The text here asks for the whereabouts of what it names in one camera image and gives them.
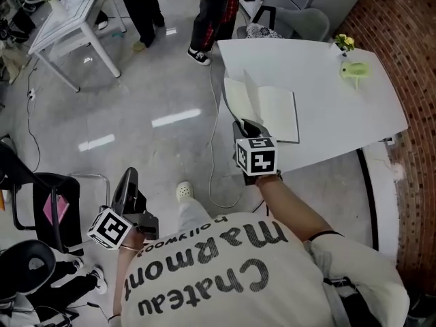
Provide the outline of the grey cover notebook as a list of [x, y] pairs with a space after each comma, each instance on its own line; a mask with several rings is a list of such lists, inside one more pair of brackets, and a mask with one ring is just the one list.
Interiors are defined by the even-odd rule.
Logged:
[[253, 121], [278, 142], [298, 144], [300, 134], [294, 93], [274, 86], [258, 86], [248, 72], [243, 80], [224, 78], [225, 102], [234, 118]]

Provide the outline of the potted yellow flower plant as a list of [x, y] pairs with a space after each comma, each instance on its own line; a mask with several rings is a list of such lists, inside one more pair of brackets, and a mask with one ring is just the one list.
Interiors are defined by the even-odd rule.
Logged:
[[335, 36], [334, 44], [341, 51], [341, 55], [344, 57], [347, 56], [348, 52], [355, 49], [354, 39], [344, 33]]

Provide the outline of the black shell backpack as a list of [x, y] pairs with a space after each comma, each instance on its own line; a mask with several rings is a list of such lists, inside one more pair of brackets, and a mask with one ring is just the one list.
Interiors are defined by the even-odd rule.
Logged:
[[52, 249], [40, 240], [12, 245], [0, 255], [0, 301], [34, 293], [51, 278], [55, 266]]

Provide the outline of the light green handheld fan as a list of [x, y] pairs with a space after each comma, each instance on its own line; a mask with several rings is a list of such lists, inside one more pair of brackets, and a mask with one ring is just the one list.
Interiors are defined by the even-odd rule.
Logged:
[[371, 75], [368, 63], [350, 61], [343, 61], [341, 63], [339, 73], [342, 79], [351, 80], [356, 90], [358, 90], [360, 80]]

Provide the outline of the black office chair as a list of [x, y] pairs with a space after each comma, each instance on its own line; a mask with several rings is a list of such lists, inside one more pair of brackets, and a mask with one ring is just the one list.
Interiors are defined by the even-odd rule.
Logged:
[[[10, 135], [0, 137], [0, 192], [10, 196], [15, 228], [36, 232], [37, 239], [60, 253], [82, 256], [88, 242], [82, 241], [79, 178], [103, 180], [104, 204], [109, 204], [110, 182], [104, 175], [32, 172], [18, 157]], [[32, 186], [33, 225], [21, 224], [18, 217], [17, 193], [23, 185]]]

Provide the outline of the person's cream printed shirt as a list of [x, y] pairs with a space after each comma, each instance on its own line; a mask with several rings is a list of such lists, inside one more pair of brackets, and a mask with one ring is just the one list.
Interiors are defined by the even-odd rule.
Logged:
[[409, 296], [381, 253], [337, 232], [300, 241], [252, 213], [156, 240], [131, 261], [110, 327], [403, 327]]

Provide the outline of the person's light trouser leg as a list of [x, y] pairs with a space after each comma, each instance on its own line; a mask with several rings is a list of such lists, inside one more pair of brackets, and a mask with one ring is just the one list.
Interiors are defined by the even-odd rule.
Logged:
[[212, 220], [213, 218], [195, 198], [185, 196], [180, 199], [178, 218], [179, 232], [192, 230]]

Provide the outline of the person's left forearm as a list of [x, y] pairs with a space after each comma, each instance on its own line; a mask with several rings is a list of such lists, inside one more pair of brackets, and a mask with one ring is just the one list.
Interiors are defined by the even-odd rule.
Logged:
[[144, 239], [145, 235], [141, 231], [139, 231], [137, 228], [132, 228], [119, 247], [112, 308], [113, 315], [119, 315], [121, 313], [121, 298], [125, 275], [131, 261], [143, 248]]

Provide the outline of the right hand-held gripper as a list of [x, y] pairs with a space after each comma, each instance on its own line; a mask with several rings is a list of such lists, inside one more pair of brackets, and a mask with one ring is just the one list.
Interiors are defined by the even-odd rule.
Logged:
[[234, 160], [243, 173], [246, 185], [254, 185], [258, 178], [277, 174], [278, 144], [268, 136], [268, 130], [249, 119], [232, 124]]

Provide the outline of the black A-shaped frame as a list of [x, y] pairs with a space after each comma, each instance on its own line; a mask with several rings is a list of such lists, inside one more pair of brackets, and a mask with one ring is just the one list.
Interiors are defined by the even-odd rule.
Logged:
[[261, 5], [259, 7], [258, 11], [256, 12], [255, 16], [253, 17], [253, 20], [251, 22], [258, 24], [258, 22], [260, 21], [260, 19], [262, 17], [262, 14], [264, 12], [269, 12], [268, 28], [269, 29], [274, 29], [275, 28], [275, 18], [276, 18], [277, 8], [273, 7], [273, 6]]

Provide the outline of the person's right forearm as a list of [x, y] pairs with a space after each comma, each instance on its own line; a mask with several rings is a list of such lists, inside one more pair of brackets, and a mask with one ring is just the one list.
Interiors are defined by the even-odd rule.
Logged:
[[301, 242], [312, 241], [325, 234], [339, 235], [277, 175], [260, 177], [255, 185], [273, 217], [293, 232]]

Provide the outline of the black white patterned cushion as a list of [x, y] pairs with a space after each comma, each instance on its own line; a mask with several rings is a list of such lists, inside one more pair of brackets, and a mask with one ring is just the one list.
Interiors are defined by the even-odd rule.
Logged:
[[258, 38], [270, 38], [270, 39], [281, 39], [282, 36], [276, 31], [260, 25], [258, 23], [250, 23], [246, 28], [247, 36], [246, 38], [258, 39]]

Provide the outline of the grey shell chair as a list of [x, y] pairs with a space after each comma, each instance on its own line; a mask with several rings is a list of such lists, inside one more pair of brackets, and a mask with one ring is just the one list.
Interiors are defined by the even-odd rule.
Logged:
[[330, 21], [323, 11], [316, 8], [288, 10], [276, 7], [275, 27], [279, 23], [291, 33], [288, 38], [299, 37], [302, 40], [323, 42], [328, 37]]

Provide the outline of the white side table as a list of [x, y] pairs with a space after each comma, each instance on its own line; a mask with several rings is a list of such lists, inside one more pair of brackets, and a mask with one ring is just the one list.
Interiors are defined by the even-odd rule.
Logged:
[[[95, 30], [93, 26], [105, 3], [111, 10], [108, 26], [102, 31]], [[120, 77], [121, 71], [99, 40], [105, 32], [127, 31], [115, 0], [62, 0], [60, 4], [61, 8], [53, 10], [40, 28], [29, 54], [35, 55], [77, 93], [80, 87], [62, 72], [55, 61], [82, 46], [91, 45], [112, 75]]]

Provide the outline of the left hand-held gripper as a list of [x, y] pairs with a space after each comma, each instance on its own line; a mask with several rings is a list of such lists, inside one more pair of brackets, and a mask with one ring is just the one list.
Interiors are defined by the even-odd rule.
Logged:
[[126, 169], [112, 198], [94, 219], [87, 236], [107, 250], [117, 250], [132, 228], [145, 234], [147, 240], [159, 238], [159, 220], [146, 211], [146, 198], [138, 188], [138, 171]]

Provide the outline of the person's white clog shoe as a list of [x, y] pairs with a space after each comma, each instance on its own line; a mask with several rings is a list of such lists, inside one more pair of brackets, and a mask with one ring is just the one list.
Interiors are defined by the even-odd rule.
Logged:
[[188, 181], [179, 183], [176, 187], [176, 198], [179, 203], [184, 202], [188, 198], [194, 198], [193, 187]]

